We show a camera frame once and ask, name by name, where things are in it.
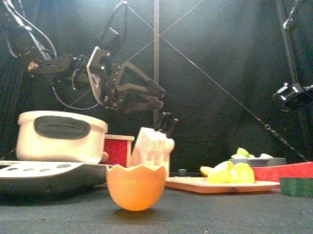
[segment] rice cooker lid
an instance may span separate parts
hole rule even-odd
[[[19,117],[19,125],[23,125],[24,122],[32,121],[37,117],[47,116],[47,115],[69,117],[69,118],[85,121],[90,125],[100,127],[104,130],[104,132],[107,132],[107,123],[106,122],[103,122],[102,120],[99,120],[91,116],[87,116],[87,115],[83,115],[79,113],[71,113],[71,112],[55,112],[55,111],[24,112],[20,114],[20,117]]]

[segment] white rice cooker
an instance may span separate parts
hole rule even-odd
[[[71,112],[35,111],[20,115],[19,125],[19,160],[100,162],[106,122]]]

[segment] green container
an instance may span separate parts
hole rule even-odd
[[[313,197],[313,178],[279,178],[281,194],[293,197]]]

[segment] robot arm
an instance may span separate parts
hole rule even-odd
[[[77,58],[71,55],[57,57],[53,47],[51,46],[51,50],[47,50],[36,40],[32,27],[37,28],[23,23],[23,21],[29,22],[17,13],[11,1],[3,0],[3,3],[4,9],[1,10],[4,12],[1,16],[5,21],[1,19],[1,22],[5,22],[5,24],[1,27],[7,32],[7,48],[12,56],[20,58],[28,66],[28,71],[33,77],[43,78],[52,88],[56,81],[63,82],[69,77],[73,90],[79,88],[79,80],[90,82],[96,102],[104,108],[115,111],[127,113],[163,107],[163,103],[159,101],[164,94],[163,88],[132,63],[124,62],[120,65],[112,63],[111,54],[116,53],[116,48],[120,47],[120,44],[115,46],[115,42],[120,43],[120,39],[119,34],[114,33],[108,43],[103,42],[107,32],[115,32],[108,25],[100,34],[100,38],[98,38],[98,42],[99,45],[107,45],[112,52],[95,47],[90,58],[84,55]],[[116,10],[124,5],[127,3],[120,2]],[[126,73],[130,71],[139,84],[124,81]]]

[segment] black electronic device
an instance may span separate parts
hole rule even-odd
[[[283,107],[297,112],[313,102],[313,97],[309,94],[312,87],[302,87],[298,83],[289,85],[287,83],[277,91],[277,96],[282,100]]]
[[[0,161],[0,194],[55,196],[104,184],[110,165]]]

